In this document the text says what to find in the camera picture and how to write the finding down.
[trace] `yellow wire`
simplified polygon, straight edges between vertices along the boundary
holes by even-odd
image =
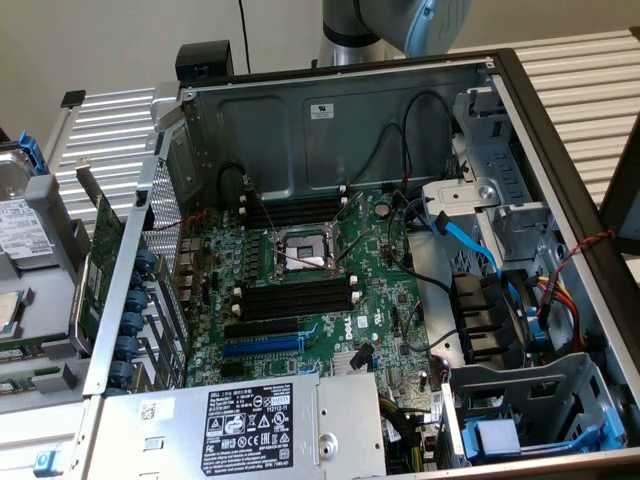
[[[537,280],[542,281],[543,283],[548,284],[549,283],[549,277],[536,277]],[[560,289],[560,291],[562,293],[565,294],[565,296],[571,300],[573,302],[573,297],[571,296],[571,294],[569,293],[569,290],[567,290],[564,285],[562,285],[560,282],[556,282],[556,286]]]

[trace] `pcie slot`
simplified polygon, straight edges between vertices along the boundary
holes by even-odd
[[[271,322],[236,323],[224,327],[224,338],[266,337],[298,333],[299,326],[296,319],[273,320]]]
[[[245,355],[260,355],[264,353],[304,351],[304,338],[298,335],[251,340],[238,343],[226,343],[222,347],[225,358],[242,357]]]
[[[245,289],[241,320],[289,318],[351,310],[351,289],[344,278]]]
[[[265,202],[264,205],[276,227],[328,222],[336,216],[341,208],[338,197]],[[251,204],[248,206],[247,228],[266,228],[270,225],[261,205]]]

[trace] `gray robot arm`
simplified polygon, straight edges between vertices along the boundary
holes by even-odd
[[[471,0],[324,0],[321,64],[382,60],[385,40],[409,57],[445,53]],[[333,55],[327,51],[333,49]]]

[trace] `white slatted surface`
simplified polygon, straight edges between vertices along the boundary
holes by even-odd
[[[599,205],[640,111],[640,42],[629,31],[454,50],[514,48],[553,124]],[[76,159],[90,155],[98,183],[121,215],[131,205],[153,129],[153,89],[87,96],[56,171],[73,217],[95,209],[75,180]],[[629,261],[640,282],[640,259]]]

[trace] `motherboard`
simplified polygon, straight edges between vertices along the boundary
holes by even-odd
[[[290,217],[277,218],[277,212],[272,212],[276,223],[289,223],[272,229],[258,215],[243,218],[222,211],[201,216],[192,229],[193,238],[183,242],[181,257],[193,277],[183,283],[202,286],[191,290],[187,307],[193,339],[188,387],[315,372],[352,374],[350,361],[367,344],[373,349],[372,365],[359,371],[373,370],[380,393],[400,406],[428,408],[424,377],[427,372],[431,375],[429,358],[409,350],[400,330],[402,322],[413,344],[426,341],[422,315],[412,315],[420,300],[416,280],[393,264],[388,251],[391,194],[364,191],[357,201],[351,198],[345,203],[337,204],[343,211],[335,223],[333,246],[323,243],[330,222],[296,225]],[[401,232],[393,228],[392,237],[401,238]],[[331,252],[334,246],[342,258]],[[336,268],[314,268],[328,262],[327,252],[339,259]],[[278,289],[283,288],[287,296],[299,291],[301,305],[293,312],[301,314],[272,319],[269,305],[278,303]],[[327,297],[329,289],[333,296]],[[249,302],[249,295],[261,293],[258,305]],[[239,305],[244,309],[241,316],[237,315]],[[323,311],[327,305],[332,311]],[[237,351],[247,345],[246,337],[261,336],[262,325],[282,325],[284,332],[291,322],[297,323],[296,331],[304,340],[301,348],[268,353],[247,350],[246,355],[244,350]],[[230,341],[233,332],[241,338]]]

